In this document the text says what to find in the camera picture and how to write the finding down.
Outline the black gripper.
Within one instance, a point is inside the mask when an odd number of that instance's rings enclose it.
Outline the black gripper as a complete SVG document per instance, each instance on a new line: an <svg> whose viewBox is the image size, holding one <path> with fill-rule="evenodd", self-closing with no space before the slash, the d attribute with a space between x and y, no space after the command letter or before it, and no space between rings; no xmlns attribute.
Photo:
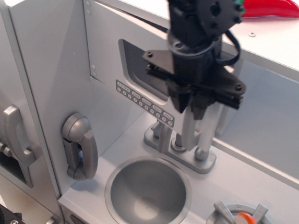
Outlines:
<svg viewBox="0 0 299 224"><path fill-rule="evenodd" d="M163 79L175 109L182 114L191 104L195 120L202 120L206 109L219 102L238 109L246 86L226 70L238 62L240 55L222 58L221 50L209 47L190 51L179 42L168 50L149 50L142 58L147 62L147 72Z"/></svg>

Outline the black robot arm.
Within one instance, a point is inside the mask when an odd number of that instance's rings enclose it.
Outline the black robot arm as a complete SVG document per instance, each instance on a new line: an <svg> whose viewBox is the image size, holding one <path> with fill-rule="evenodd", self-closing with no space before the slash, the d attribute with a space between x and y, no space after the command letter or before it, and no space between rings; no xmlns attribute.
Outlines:
<svg viewBox="0 0 299 224"><path fill-rule="evenodd" d="M214 103L238 109L246 86L226 68L240 57L224 59L221 49L225 36L241 50L231 28L241 22L243 5L238 0L167 2L168 48L143 54L148 74L163 79L175 109L183 113L190 108L195 120Z"/></svg>

